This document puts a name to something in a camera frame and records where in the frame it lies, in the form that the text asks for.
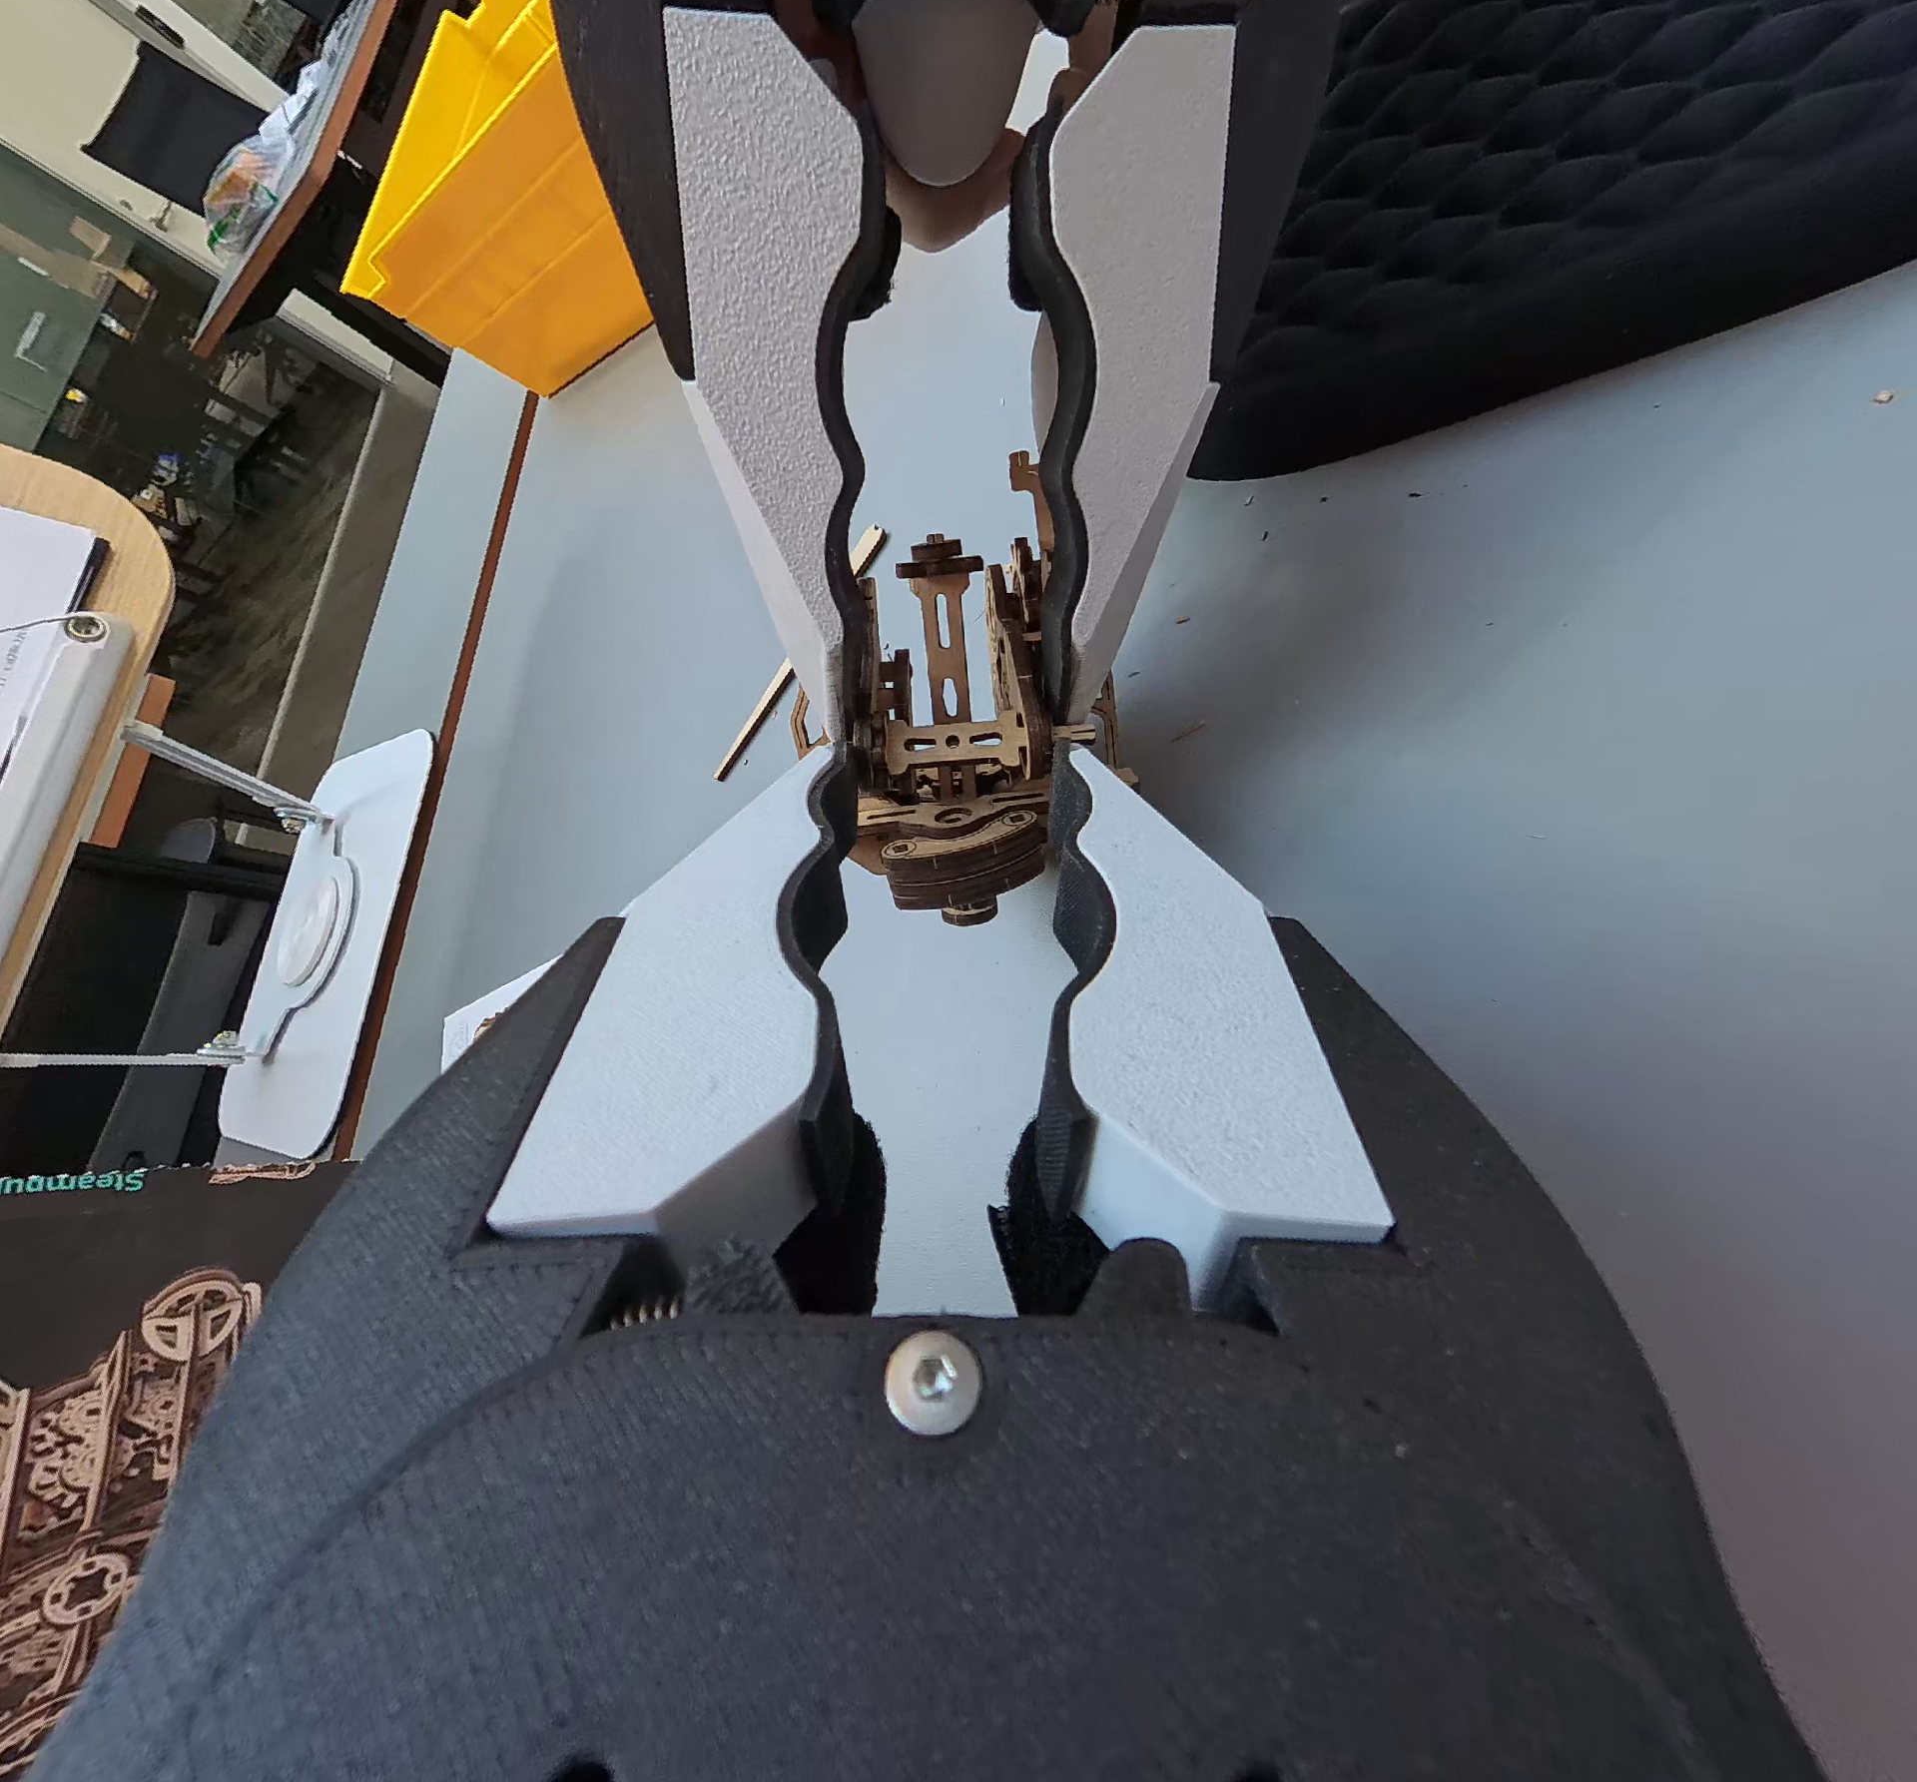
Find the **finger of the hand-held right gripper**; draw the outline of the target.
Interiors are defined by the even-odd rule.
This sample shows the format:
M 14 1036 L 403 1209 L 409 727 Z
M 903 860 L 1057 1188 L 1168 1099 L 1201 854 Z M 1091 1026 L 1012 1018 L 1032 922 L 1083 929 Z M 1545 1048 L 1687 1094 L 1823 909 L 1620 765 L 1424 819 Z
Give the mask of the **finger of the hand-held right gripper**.
M 863 668 L 864 456 L 846 333 L 886 263 L 886 174 L 773 15 L 663 11 L 691 313 L 689 404 L 780 646 L 834 740 Z
M 1142 22 L 1022 157 L 1012 235 L 1057 357 L 1049 711 L 1091 711 L 1214 404 L 1232 67 L 1232 22 Z

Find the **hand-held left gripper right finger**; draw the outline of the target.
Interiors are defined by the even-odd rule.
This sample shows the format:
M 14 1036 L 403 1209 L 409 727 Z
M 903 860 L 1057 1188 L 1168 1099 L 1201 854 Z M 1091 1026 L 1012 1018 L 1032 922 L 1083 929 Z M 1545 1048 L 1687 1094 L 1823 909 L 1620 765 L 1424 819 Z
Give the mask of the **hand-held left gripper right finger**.
M 1058 749 L 1057 940 L 1072 960 L 1044 1065 L 1044 1213 L 1159 1239 L 1376 1245 L 1395 1214 L 1263 906 L 1088 747 Z

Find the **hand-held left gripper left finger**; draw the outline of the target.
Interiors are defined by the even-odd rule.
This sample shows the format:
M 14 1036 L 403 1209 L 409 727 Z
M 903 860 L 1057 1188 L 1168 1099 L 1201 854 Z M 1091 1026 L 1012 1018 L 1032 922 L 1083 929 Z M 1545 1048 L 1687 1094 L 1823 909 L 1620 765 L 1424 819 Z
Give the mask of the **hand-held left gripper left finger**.
M 812 753 L 621 915 L 491 1201 L 513 1239 L 779 1246 L 841 1207 L 857 1110 L 822 977 L 846 937 L 847 753 Z

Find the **wooden mechanical model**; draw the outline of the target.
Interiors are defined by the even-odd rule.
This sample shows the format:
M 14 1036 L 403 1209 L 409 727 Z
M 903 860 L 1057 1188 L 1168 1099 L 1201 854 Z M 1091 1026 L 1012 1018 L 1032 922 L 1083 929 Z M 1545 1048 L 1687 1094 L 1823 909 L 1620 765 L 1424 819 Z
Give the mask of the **wooden mechanical model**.
M 1032 501 L 1036 539 L 1016 539 L 1006 561 L 932 532 L 898 566 L 919 603 L 922 668 L 883 643 L 877 585 L 850 561 L 867 636 L 850 718 L 864 753 L 850 857 L 886 877 L 898 909 L 954 929 L 994 921 L 1000 898 L 1042 874 L 1058 740 L 1120 769 L 1110 676 L 1085 723 L 1048 715 L 1042 598 L 1057 524 L 1032 455 L 1010 456 L 1010 485 Z

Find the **person's right hand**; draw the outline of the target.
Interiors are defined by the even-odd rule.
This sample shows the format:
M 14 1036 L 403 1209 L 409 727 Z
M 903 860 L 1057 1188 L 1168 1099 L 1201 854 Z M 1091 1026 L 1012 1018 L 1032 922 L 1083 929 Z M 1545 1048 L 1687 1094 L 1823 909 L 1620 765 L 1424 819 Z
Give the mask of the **person's right hand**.
M 887 153 L 886 199 L 899 218 L 906 242 L 918 252 L 945 252 L 1006 211 L 1022 148 L 1023 135 L 1005 127 L 989 160 L 951 184 L 926 184 Z

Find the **nested yellow plastic bins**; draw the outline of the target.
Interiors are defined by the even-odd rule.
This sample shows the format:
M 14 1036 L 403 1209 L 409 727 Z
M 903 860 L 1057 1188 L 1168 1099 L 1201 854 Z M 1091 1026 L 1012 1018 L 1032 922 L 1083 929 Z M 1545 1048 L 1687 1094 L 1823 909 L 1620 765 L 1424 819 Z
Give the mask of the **nested yellow plastic bins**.
M 345 293 L 540 397 L 650 325 L 549 0 L 436 22 Z

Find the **thin wooden stick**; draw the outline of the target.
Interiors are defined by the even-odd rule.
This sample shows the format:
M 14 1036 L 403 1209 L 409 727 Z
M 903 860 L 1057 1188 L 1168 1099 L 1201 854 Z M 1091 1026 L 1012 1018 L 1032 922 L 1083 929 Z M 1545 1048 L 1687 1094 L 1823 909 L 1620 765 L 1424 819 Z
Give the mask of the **thin wooden stick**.
M 867 530 L 859 535 L 859 540 L 857 540 L 857 548 L 854 548 L 854 552 L 850 552 L 850 566 L 854 566 L 854 575 L 857 575 L 859 581 L 867 575 L 867 569 L 873 566 L 877 556 L 886 549 L 887 539 L 890 539 L 890 532 L 887 532 L 886 526 L 877 526 L 877 524 L 867 526 Z M 773 711 L 779 710 L 785 692 L 786 692 L 792 682 L 796 682 L 796 666 L 792 666 L 792 659 L 785 659 L 780 668 L 775 670 L 775 676 L 769 681 L 766 692 L 762 692 L 762 697 L 759 697 L 752 715 L 746 718 L 746 723 L 740 727 L 740 731 L 737 731 L 736 740 L 728 743 L 723 760 L 721 760 L 718 769 L 715 769 L 715 780 L 727 780 L 727 779 L 733 776 L 733 769 L 746 759 L 746 749 L 756 743 L 759 731 L 762 731 L 765 723 L 773 718 Z

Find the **clear plastic bag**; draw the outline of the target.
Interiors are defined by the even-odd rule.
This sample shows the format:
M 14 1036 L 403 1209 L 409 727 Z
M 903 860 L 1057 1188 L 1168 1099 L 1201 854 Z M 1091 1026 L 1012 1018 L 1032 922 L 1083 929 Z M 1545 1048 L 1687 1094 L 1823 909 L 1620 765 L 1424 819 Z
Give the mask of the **clear plastic bag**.
M 204 195 L 204 221 L 205 245 L 217 260 L 240 257 L 283 203 L 319 79 L 322 69 L 306 67 L 302 86 L 214 166 Z

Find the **black quilted pad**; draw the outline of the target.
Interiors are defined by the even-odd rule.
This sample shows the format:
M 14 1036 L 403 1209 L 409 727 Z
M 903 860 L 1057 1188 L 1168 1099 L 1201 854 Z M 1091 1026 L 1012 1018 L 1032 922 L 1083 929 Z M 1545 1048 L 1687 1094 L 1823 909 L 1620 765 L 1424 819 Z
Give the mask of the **black quilted pad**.
M 1914 0 L 1346 0 L 1192 477 L 1318 469 L 1914 257 Z

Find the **metal stand rod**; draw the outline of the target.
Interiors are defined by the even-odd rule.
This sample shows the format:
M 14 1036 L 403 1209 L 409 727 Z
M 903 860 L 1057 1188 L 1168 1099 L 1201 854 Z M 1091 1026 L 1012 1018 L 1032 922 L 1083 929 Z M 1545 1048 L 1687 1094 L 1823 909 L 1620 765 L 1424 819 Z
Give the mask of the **metal stand rod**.
M 244 773 L 240 767 L 222 765 L 199 749 L 191 749 L 189 743 L 167 738 L 163 730 L 146 720 L 137 718 L 124 720 L 120 727 L 120 740 L 124 747 L 146 749 L 152 759 L 170 765 L 204 783 L 244 795 L 247 801 L 276 814 L 283 831 L 302 832 L 311 827 L 325 827 L 325 831 L 334 827 L 334 817 L 315 806 L 311 799 L 302 799 L 292 789 L 257 779 L 256 773 Z
M 221 1034 L 195 1051 L 4 1051 L 4 1070 L 231 1070 L 251 1060 L 237 1034 Z

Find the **black model kit box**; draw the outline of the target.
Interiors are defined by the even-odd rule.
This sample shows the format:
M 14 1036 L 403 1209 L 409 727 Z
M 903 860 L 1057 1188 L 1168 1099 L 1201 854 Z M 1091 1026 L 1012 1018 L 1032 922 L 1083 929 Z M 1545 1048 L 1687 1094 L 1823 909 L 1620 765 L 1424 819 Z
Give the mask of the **black model kit box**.
M 4 1776 L 84 1687 L 264 1295 L 351 1162 L 4 1180 Z

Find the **white sheet holder board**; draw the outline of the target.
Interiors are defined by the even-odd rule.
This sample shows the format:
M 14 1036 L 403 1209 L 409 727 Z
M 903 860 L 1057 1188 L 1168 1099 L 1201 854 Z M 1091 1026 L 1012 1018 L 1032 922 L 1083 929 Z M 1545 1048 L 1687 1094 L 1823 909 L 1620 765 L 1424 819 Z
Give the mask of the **white sheet holder board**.
M 66 614 L 4 627 L 4 1005 L 11 1005 L 36 903 L 63 840 L 63 817 L 95 773 L 94 747 L 128 705 L 123 668 L 134 627 Z

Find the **laminated instruction sheet on clipboard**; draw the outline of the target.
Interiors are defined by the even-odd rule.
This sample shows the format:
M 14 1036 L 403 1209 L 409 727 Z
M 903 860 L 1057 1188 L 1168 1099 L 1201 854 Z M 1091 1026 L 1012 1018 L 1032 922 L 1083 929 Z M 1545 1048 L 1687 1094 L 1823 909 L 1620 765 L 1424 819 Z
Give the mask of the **laminated instruction sheet on clipboard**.
M 95 827 L 102 806 L 108 801 L 117 765 L 123 759 L 120 727 L 140 715 L 140 701 L 146 694 L 152 666 L 157 659 L 157 643 L 165 630 L 165 623 L 173 611 L 173 558 L 157 535 L 154 524 L 108 484 L 81 474 L 79 469 L 60 467 L 29 451 L 4 449 L 4 504 L 21 507 L 37 517 L 52 517 L 63 524 L 84 524 L 111 540 L 108 563 L 89 594 L 89 611 L 128 618 L 134 627 L 131 653 L 123 668 L 123 694 L 128 705 L 108 727 L 108 738 L 94 747 L 94 760 L 87 769 L 95 773 L 94 788 L 69 805 L 63 822 L 63 840 L 50 860 L 50 870 L 42 879 L 36 903 L 42 906 L 42 921 L 26 940 L 24 968 L 17 976 L 11 1005 L 4 1005 L 4 1022 L 8 1022 L 11 1006 L 21 999 L 26 976 L 33 971 L 37 944 L 52 921 L 60 886 L 74 867 L 79 848 L 87 832 Z

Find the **printed instruction sheet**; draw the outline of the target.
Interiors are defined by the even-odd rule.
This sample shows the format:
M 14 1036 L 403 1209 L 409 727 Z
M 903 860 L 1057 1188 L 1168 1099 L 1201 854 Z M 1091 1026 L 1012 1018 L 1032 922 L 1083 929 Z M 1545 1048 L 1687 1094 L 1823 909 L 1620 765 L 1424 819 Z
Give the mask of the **printed instruction sheet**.
M 36 788 L 84 740 L 123 636 L 87 614 L 111 540 L 84 524 L 4 508 L 4 783 Z

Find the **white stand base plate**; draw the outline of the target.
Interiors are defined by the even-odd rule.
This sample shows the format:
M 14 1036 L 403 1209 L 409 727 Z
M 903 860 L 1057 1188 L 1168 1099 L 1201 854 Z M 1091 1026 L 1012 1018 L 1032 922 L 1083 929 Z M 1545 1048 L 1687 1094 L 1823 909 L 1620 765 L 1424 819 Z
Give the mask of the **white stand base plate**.
M 435 767 L 426 730 L 337 760 L 282 887 L 225 1070 L 221 1130 L 231 1146 L 306 1159 L 345 1107 L 379 960 L 387 947 Z

